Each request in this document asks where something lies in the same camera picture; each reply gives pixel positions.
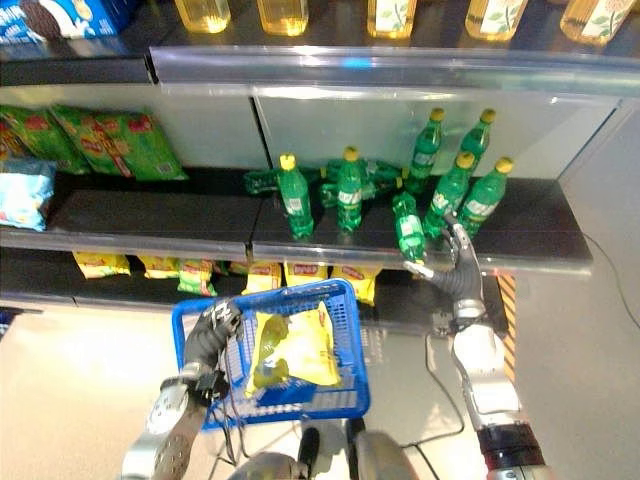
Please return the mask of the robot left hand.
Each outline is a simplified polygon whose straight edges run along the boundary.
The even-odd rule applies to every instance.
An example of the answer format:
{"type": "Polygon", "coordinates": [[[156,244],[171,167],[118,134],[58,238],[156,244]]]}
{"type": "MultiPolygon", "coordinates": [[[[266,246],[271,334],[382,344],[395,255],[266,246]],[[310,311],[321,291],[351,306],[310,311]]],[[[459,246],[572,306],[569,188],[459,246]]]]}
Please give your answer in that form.
{"type": "Polygon", "coordinates": [[[230,339],[242,336],[243,322],[244,315],[232,299],[205,309],[185,341],[184,366],[198,364],[214,370],[230,339]]]}

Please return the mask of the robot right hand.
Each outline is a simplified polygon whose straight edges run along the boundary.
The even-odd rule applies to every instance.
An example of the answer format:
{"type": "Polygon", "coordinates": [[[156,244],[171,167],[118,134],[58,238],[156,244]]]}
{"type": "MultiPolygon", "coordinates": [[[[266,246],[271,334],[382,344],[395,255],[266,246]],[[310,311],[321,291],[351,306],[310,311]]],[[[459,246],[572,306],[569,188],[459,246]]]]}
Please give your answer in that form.
{"type": "Polygon", "coordinates": [[[471,238],[455,214],[445,214],[444,221],[447,224],[444,232],[454,253],[454,268],[438,271],[409,260],[405,260],[403,265],[411,273],[449,294],[455,302],[483,303],[482,275],[471,238]]]}

